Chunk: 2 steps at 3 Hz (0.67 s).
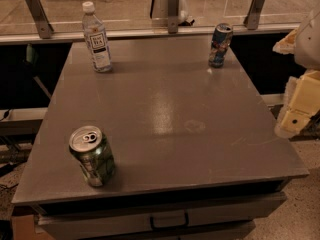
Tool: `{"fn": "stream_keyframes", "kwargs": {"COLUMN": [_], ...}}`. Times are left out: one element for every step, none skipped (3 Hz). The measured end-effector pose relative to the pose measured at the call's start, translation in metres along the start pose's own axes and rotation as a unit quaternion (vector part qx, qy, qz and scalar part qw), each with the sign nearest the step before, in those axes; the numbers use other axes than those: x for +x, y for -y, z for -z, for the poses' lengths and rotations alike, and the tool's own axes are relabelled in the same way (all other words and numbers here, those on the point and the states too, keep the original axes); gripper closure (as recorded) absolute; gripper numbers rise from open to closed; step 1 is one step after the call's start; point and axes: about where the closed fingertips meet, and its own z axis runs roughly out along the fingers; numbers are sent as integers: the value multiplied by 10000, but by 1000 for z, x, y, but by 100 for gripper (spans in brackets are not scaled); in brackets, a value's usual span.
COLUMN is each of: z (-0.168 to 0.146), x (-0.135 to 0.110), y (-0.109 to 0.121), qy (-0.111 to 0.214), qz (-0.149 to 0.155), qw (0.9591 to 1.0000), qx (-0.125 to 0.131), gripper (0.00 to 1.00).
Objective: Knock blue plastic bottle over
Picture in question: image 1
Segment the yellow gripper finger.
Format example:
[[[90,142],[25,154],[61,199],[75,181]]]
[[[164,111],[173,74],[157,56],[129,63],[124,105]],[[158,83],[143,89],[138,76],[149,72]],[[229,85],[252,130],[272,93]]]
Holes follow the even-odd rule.
[[[299,78],[289,77],[283,107],[274,132],[281,138],[298,135],[320,111],[320,71],[307,70]]]

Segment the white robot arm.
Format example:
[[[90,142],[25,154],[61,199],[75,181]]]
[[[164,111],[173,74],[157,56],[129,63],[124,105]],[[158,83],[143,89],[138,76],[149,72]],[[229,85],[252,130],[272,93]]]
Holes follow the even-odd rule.
[[[320,111],[320,5],[311,10],[297,29],[278,41],[273,51],[293,54],[306,71],[286,83],[274,132],[281,138],[298,135]]]

